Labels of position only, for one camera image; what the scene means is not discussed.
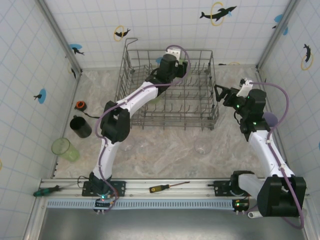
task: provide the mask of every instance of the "white tiled wall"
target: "white tiled wall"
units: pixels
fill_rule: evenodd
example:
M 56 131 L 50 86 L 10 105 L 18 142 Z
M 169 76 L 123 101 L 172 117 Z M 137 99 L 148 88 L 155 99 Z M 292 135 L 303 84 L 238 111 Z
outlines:
M 222 3 L 224 8 L 236 6 L 232 16 L 224 17 L 219 26 L 213 26 L 208 18 L 200 18 L 201 12 L 210 14 L 215 2 Z M 215 64 L 257 64 L 275 31 L 275 17 L 285 11 L 288 2 L 46 0 L 67 41 L 82 46 L 80 51 L 85 55 L 76 54 L 82 68 L 119 67 L 125 39 L 130 37 L 139 38 L 131 45 L 133 48 L 164 49 L 178 44 L 187 49 L 213 50 Z M 220 8 L 217 3 L 212 14 Z M 117 42 L 114 32 L 119 25 L 130 31 Z
M 0 239 L 22 239 L 76 85 L 34 0 L 0 1 Z M 46 100 L 34 100 L 41 89 Z
M 266 81 L 283 87 L 290 98 L 286 120 L 279 127 L 290 166 L 307 182 L 320 219 L 320 1 L 302 0 L 262 71 Z M 304 44 L 311 48 L 307 65 Z M 279 90 L 267 87 L 272 110 L 284 113 L 285 99 Z

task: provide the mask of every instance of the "white end effector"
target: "white end effector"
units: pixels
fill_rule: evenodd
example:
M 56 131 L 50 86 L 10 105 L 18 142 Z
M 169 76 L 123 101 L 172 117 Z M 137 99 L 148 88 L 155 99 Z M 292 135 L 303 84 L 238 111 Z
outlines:
M 241 79 L 240 81 L 240 87 L 241 89 L 236 94 L 237 97 L 244 97 L 246 98 L 251 91 L 252 87 L 254 85 L 252 84 L 252 80 L 249 78 Z

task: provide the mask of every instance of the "yellow ring sticker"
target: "yellow ring sticker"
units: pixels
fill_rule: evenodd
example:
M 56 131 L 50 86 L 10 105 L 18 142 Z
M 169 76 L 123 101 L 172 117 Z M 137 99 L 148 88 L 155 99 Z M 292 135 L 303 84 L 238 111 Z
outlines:
M 121 38 L 120 38 L 119 40 L 117 40 L 117 39 L 116 39 L 116 32 L 117 32 L 117 30 L 118 30 L 119 28 L 122 28 L 122 36 L 121 36 Z M 117 26 L 116 29 L 114 30 L 113 39 L 114 39 L 116 42 L 120 42 L 121 39 L 124 37 L 124 34 L 125 34 L 125 27 L 122 26 L 122 25 L 119 25 L 119 26 Z
M 307 68 L 304 68 L 304 60 L 307 58 L 307 56 L 304 55 L 302 60 L 301 60 L 301 69 L 303 71 L 308 70 L 312 66 L 312 64 L 314 63 L 314 55 L 312 53 L 310 53 L 310 56 L 312 57 L 312 60 L 311 60 L 310 66 L 308 66 Z
M 224 6 L 221 2 L 217 1 L 217 2 L 215 2 L 215 3 L 212 5 L 212 7 L 211 7 L 210 20 L 211 20 L 212 26 L 216 26 L 216 27 L 217 27 L 217 26 L 220 26 L 220 25 L 224 22 L 224 20 L 225 20 L 225 17 L 222 17 L 222 21 L 221 21 L 219 24 L 215 24 L 215 23 L 212 21 L 212 10 L 214 9 L 215 5 L 217 5 L 217 4 L 220 4 L 222 7 Z
M 68 62 L 67 70 L 69 74 L 72 74 L 70 62 Z

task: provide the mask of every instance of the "wire dish rack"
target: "wire dish rack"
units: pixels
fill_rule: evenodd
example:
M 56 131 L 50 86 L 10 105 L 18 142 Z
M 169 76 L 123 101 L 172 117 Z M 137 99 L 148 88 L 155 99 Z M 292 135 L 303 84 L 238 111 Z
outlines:
M 125 40 L 115 101 L 135 91 L 159 67 L 164 49 L 128 49 L 137 38 Z M 213 52 L 204 49 L 187 49 L 191 61 L 188 78 L 170 86 L 159 97 L 149 101 L 131 117 L 133 125 L 165 127 L 200 127 L 214 129 L 219 117 L 218 103 L 214 98 L 216 84 Z M 181 51 L 180 59 L 186 60 Z

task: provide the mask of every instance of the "green glass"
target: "green glass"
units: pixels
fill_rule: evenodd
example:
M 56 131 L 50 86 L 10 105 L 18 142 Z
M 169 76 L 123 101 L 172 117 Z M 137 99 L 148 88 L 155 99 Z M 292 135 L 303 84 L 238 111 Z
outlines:
M 65 138 L 58 138 L 51 146 L 51 151 L 59 157 L 66 159 L 70 162 L 75 162 L 79 159 L 79 151 Z

